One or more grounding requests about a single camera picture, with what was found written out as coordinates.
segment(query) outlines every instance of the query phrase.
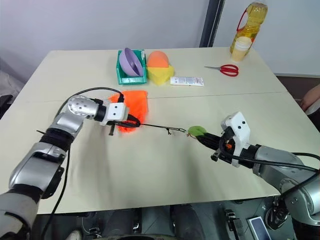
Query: plastic bottle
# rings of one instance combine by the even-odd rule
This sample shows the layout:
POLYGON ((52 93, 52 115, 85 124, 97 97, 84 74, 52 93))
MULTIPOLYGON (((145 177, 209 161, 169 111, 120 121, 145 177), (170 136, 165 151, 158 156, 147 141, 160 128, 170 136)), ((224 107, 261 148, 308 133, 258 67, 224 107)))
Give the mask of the plastic bottle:
POLYGON ((244 10, 241 16, 241 19, 239 21, 238 27, 236 28, 235 37, 230 46, 231 54, 234 51, 237 38, 248 37, 248 38, 251 38, 252 43, 255 41, 256 36, 260 30, 260 26, 265 20, 267 12, 268 12, 268 6, 264 0, 254 1, 244 10), (248 16, 246 24, 242 28, 239 28, 239 25, 246 13, 248 16))

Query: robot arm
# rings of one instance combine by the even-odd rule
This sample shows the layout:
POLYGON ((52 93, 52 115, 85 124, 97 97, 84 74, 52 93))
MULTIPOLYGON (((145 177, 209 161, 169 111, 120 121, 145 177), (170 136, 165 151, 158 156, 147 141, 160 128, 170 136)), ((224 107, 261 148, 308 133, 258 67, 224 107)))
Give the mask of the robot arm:
POLYGON ((66 111, 54 119, 41 140, 12 172, 9 191, 0 195, 0 239, 28 238, 38 203, 55 193, 64 172, 61 164, 85 119, 105 126, 126 121, 128 112, 123 102, 103 105, 98 99, 71 97, 66 111))
POLYGON ((280 197, 292 217, 298 239, 307 239, 307 235, 313 235, 314 239, 319 239, 319 171, 303 166, 300 158, 291 152, 249 144, 250 128, 241 112, 228 116, 222 121, 221 127, 224 131, 222 137, 204 131, 195 136, 202 144, 216 150, 211 159, 214 161, 221 159, 237 168, 242 165, 252 169, 254 174, 263 178, 281 193, 280 197), (264 161, 275 164, 295 164, 305 169, 279 166, 280 164, 269 165, 264 161))

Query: orange cloth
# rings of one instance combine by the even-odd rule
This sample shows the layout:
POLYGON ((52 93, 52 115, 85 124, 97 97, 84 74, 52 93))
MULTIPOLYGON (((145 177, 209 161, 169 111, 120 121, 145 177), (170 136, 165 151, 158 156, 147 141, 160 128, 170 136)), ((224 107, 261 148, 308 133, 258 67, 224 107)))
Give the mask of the orange cloth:
MULTIPOLYGON (((123 91, 124 104, 129 108, 129 114, 139 119, 140 123, 144 123, 148 112, 148 101, 146 91, 123 91)), ((117 103, 119 94, 114 94, 109 97, 109 101, 117 103)), ((135 127, 117 126, 120 132, 130 133, 133 132, 135 127)))

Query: purple bowl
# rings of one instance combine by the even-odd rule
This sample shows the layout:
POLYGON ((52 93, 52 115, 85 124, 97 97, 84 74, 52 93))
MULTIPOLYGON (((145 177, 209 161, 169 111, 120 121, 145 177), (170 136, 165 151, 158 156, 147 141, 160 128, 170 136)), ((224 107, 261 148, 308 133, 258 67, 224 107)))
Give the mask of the purple bowl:
POLYGON ((139 58, 136 56, 134 51, 130 48, 125 48, 119 56, 119 63, 122 70, 131 77, 142 77, 144 71, 139 61, 139 58))

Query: green basket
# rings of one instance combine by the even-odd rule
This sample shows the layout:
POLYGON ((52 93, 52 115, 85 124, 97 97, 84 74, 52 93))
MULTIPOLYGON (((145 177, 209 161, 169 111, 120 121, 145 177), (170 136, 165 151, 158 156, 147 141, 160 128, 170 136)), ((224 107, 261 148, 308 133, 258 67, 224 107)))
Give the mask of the green basket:
POLYGON ((118 51, 118 59, 116 61, 116 76, 118 78, 118 84, 121 85, 135 85, 135 84, 145 84, 147 83, 147 68, 146 68, 146 55, 145 50, 138 49, 132 50, 134 54, 140 60, 143 68, 143 76, 128 76, 121 68, 119 63, 119 56, 122 50, 118 51))

